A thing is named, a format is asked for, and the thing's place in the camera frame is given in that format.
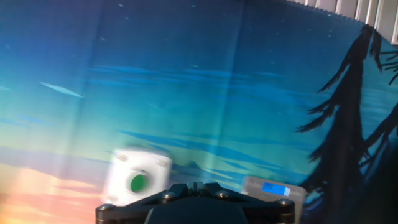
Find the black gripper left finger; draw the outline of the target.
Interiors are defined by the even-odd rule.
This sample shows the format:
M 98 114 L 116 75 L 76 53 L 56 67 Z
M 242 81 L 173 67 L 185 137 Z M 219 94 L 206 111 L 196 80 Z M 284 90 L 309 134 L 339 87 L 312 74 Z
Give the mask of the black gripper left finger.
M 187 184 L 173 184 L 169 189 L 127 205 L 106 202 L 95 209 L 96 224 L 144 223 L 149 212 L 158 205 L 193 196 Z

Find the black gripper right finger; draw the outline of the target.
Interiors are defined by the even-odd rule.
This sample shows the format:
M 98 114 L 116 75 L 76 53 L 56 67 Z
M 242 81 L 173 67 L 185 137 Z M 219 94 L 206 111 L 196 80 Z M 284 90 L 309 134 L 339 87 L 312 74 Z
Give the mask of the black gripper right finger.
M 198 183 L 198 195 L 230 202 L 242 209 L 252 223 L 295 223 L 295 203 L 289 199 L 265 202 L 257 198 L 223 188 L 219 183 Z

